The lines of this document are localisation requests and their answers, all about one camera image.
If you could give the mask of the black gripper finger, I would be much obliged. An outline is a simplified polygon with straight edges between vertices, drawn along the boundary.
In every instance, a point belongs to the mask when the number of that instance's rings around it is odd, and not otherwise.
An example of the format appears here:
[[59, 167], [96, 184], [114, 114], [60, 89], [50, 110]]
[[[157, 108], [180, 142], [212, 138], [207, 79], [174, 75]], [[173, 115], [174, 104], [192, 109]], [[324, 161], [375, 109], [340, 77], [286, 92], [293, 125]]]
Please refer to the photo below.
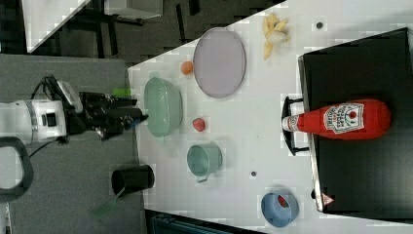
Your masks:
[[140, 116], [126, 116], [125, 117], [125, 127], [132, 128], [141, 122], [145, 121], [148, 118], [148, 115], [140, 115]]
[[130, 97], [113, 97], [111, 98], [112, 107], [128, 107], [136, 105], [137, 100]]

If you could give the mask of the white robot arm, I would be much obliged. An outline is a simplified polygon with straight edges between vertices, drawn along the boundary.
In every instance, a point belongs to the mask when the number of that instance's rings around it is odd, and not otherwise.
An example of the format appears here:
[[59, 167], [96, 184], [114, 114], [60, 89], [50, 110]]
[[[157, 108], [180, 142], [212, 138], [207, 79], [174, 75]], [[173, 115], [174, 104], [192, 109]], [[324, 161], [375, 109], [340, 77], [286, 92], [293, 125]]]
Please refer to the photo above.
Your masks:
[[82, 92], [75, 105], [67, 98], [30, 99], [1, 105], [2, 137], [17, 137], [23, 144], [68, 142], [87, 131], [108, 140], [145, 121], [148, 116], [135, 107], [136, 100]]

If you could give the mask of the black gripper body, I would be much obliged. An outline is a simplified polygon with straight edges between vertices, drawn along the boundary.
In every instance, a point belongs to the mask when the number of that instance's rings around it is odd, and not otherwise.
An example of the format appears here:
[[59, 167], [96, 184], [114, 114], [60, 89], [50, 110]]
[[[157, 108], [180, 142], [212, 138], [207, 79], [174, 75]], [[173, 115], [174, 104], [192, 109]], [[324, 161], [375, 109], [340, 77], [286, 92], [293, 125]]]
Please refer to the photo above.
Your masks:
[[81, 92], [80, 100], [83, 105], [81, 112], [76, 113], [74, 109], [70, 109], [66, 113], [67, 134], [73, 136], [86, 131], [95, 131], [101, 140], [108, 140], [131, 129], [125, 127], [125, 117], [143, 115], [141, 109], [134, 106], [112, 107], [111, 98], [114, 97]]

